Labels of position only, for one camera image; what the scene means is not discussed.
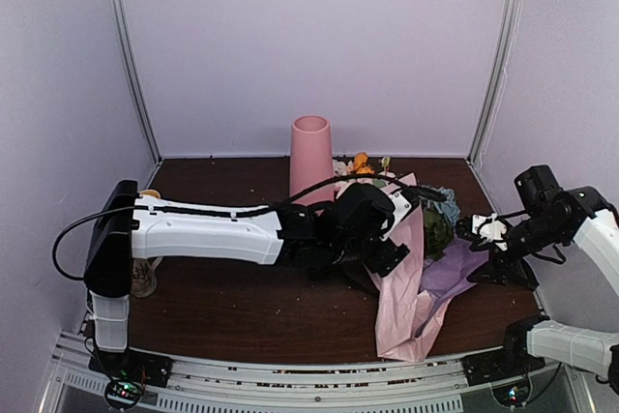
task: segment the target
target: wrapping paper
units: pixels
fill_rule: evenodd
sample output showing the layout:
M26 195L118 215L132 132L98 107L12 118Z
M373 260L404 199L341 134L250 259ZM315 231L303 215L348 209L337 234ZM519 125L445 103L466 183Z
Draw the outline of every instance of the wrapping paper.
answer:
M401 179L417 184L409 174ZM383 189L396 189L389 185ZM370 274L380 291L376 318L376 351L379 357L408 362L423 361L434 345L447 306L474 284L466 277L487 260L485 253L473 253L468 244L455 239L439 261L424 262L424 217L421 208L408 216L391 235L406 244L410 253L387 277Z

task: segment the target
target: pink vase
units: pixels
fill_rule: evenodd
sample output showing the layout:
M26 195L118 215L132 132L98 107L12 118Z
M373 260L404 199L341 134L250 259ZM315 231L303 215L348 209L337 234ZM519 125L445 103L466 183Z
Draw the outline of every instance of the pink vase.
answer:
M333 177L331 124L321 116L303 116L292 124L290 195ZM333 184L309 193L297 203L334 199Z

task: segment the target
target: pink wrapping paper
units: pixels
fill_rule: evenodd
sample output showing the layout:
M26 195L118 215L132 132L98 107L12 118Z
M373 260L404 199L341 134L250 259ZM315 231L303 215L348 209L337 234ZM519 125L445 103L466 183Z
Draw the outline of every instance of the pink wrapping paper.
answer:
M414 174L401 178L416 185ZM388 185L384 192L396 187ZM370 274L380 291L376 317L376 351L379 357L408 362L423 361L436 341L451 299L443 302L430 317L434 299L427 291L419 292L424 269L424 214L416 209L394 230L392 240L406 244L410 253L386 278ZM415 334L424 326L422 333Z

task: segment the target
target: wooden tabletop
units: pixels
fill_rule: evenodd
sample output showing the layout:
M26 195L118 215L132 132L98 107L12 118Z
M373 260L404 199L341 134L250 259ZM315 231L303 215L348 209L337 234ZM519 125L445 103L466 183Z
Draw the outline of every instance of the wooden tabletop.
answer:
M392 169L454 189L463 215L490 213L463 160L394 159ZM273 202L288 195L288 158L170 160L152 188L183 202ZM301 269L174 257L163 261L157 278L152 296L132 298L133 347L253 363L377 360L377 300L341 276L310 282ZM477 285L451 302L430 356L500 345L507 325L537 313L528 291Z

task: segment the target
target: vertical metal post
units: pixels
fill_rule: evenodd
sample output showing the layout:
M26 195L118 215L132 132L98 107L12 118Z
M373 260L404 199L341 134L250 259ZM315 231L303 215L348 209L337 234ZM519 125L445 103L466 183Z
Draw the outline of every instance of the vertical metal post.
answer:
M137 112L138 122L144 137L146 138L153 162L159 163L162 161L162 155L159 150L159 146L157 145L157 140L155 139L153 126L148 116L148 111L146 110L146 104L144 103L144 95L139 83L137 68L133 58L133 50L129 38L129 29L127 27L123 0L110 1L112 3L112 10L116 20L116 29L118 32L118 39L120 41L123 63L125 65L125 73L127 75L127 81L129 82L129 87L132 93L133 105L135 106L135 110Z
M498 104L499 90L501 88L501 76L505 69L507 57L514 41L514 28L521 0L505 0L505 8L503 10L503 21L501 22L501 30L499 32L499 41L494 55L494 63L490 73L490 80L486 89L486 97L484 106L480 115L480 121L475 131L473 144L469 152L468 160L474 168L479 166L481 154L486 142L488 130L490 130L490 121Z

